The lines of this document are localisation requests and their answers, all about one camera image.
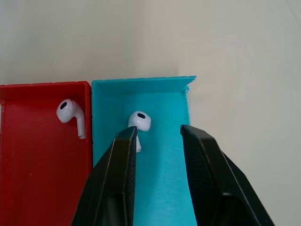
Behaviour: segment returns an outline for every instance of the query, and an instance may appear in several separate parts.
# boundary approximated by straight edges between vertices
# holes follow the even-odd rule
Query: white background
[[[0,3],[0,83],[196,75],[191,124],[300,225],[300,0]]]

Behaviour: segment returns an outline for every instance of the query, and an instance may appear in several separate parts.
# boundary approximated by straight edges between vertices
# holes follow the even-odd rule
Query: white wall
[[[197,75],[191,124],[300,225],[300,0],[0,2],[0,83]]]

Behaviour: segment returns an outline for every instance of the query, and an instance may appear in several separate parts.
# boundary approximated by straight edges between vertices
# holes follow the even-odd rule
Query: wireless earbud
[[[128,127],[136,126],[141,131],[149,131],[151,127],[151,118],[144,112],[136,111],[131,114],[128,120]],[[137,135],[136,151],[141,151],[140,141]]]
[[[77,120],[79,138],[86,138],[85,114],[78,103],[70,99],[63,100],[57,107],[56,115],[62,123],[69,122],[75,117]]]

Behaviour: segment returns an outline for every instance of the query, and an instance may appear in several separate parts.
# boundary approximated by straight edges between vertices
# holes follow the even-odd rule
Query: red box
[[[86,139],[56,115],[67,98],[86,114]],[[92,169],[90,85],[1,85],[0,102],[0,225],[70,225]]]

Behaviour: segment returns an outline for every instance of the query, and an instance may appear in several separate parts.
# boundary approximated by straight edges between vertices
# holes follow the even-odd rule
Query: earbud
[[[69,122],[75,117],[77,120],[79,138],[86,138],[85,114],[78,103],[70,99],[63,100],[57,107],[56,115],[62,123]]]
[[[151,127],[151,118],[144,112],[136,111],[131,114],[128,120],[128,127],[136,126],[141,131],[149,131]],[[141,151],[140,141],[137,135],[136,152]]]

